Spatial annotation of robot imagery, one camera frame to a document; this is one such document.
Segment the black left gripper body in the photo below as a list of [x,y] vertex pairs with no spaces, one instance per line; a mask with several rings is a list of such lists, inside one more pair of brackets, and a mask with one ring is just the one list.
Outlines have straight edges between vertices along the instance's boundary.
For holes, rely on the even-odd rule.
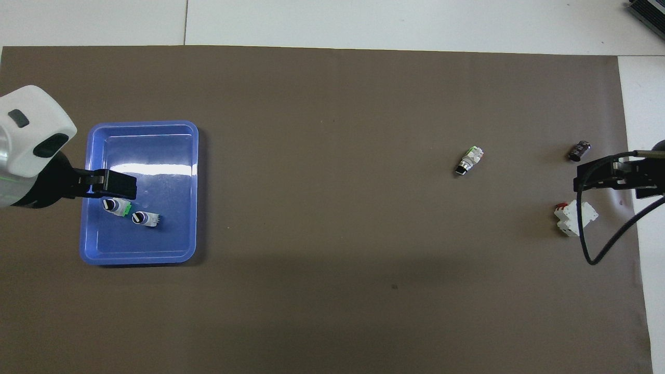
[[77,173],[64,152],[57,152],[38,173],[33,187],[13,207],[41,209],[52,206],[62,198],[75,199],[73,185]]

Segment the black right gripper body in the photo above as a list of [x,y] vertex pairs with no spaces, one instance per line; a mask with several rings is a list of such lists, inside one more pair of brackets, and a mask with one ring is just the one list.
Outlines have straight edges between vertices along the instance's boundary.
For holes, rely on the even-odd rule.
[[625,161],[629,172],[623,183],[625,189],[634,190],[638,199],[650,198],[664,193],[664,140],[656,143],[650,151],[630,151],[626,158],[638,158]]

